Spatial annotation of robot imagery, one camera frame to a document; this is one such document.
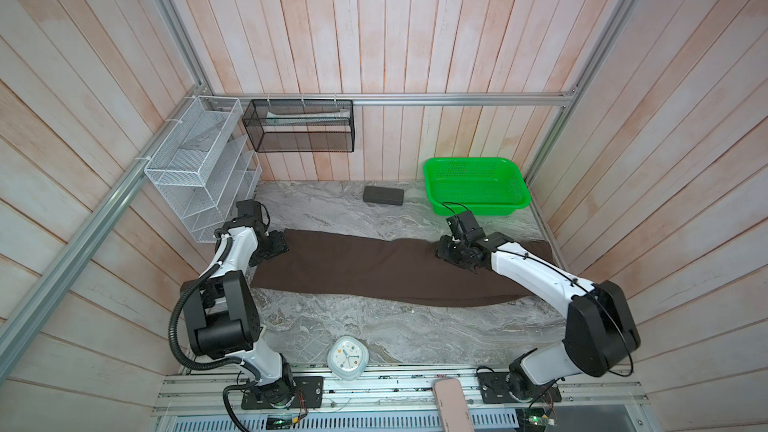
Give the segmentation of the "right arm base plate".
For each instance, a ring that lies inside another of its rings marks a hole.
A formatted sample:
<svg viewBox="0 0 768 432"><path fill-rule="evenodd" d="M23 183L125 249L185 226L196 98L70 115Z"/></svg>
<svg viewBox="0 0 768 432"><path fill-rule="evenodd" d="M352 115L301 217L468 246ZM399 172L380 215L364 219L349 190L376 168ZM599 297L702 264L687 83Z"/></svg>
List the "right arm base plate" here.
<svg viewBox="0 0 768 432"><path fill-rule="evenodd" d="M516 390L509 376L509 372L496 372L488 367L479 367L475 371L484 404L559 403L562 401L562 394L555 382L541 386L524 386L521 390Z"/></svg>

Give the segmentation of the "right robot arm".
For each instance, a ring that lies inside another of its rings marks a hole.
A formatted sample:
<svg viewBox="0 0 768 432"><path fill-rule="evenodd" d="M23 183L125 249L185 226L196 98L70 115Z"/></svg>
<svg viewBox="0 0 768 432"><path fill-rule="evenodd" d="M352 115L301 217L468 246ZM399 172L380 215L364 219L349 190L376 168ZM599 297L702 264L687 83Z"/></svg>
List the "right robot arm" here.
<svg viewBox="0 0 768 432"><path fill-rule="evenodd" d="M436 255L470 271L483 266L516 282L565 318L561 341L527 352L509 365L506 382L518 402L535 402L558 380L572 375L599 378L631 360L641 345L625 294L610 281L579 278L499 233L473 243L443 236Z"/></svg>

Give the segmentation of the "brown trousers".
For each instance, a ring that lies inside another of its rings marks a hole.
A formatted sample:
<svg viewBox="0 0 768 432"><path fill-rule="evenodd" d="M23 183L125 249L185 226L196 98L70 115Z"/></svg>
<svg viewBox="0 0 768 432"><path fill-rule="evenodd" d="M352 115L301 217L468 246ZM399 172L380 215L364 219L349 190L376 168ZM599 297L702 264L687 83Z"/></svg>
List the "brown trousers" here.
<svg viewBox="0 0 768 432"><path fill-rule="evenodd" d="M470 272L438 258L435 242L293 229L284 236L288 251L257 265L252 287L435 307L488 306L533 294L486 268Z"/></svg>

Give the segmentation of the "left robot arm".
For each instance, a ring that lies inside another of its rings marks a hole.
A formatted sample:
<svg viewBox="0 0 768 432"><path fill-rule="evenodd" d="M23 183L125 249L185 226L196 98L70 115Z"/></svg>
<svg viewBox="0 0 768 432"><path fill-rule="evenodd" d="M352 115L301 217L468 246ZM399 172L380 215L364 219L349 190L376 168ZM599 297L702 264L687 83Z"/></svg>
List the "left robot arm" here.
<svg viewBox="0 0 768 432"><path fill-rule="evenodd" d="M190 370L236 365L245 390L274 408L293 400L295 382L284 356L261 338L262 326L245 271L269 239L260 226L232 223L216 231L216 257L198 279L182 285L168 326L172 353Z"/></svg>

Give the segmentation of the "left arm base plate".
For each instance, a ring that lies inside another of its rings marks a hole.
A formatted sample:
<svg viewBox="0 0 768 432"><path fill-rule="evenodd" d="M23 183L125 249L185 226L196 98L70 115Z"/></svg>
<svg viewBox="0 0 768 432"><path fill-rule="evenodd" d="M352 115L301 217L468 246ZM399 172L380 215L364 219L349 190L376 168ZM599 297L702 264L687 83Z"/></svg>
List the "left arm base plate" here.
<svg viewBox="0 0 768 432"><path fill-rule="evenodd" d="M293 378L291 392L283 381L247 390L241 399L241 408L245 411L283 412L298 410L302 406L315 409L322 403L324 379L314 376Z"/></svg>

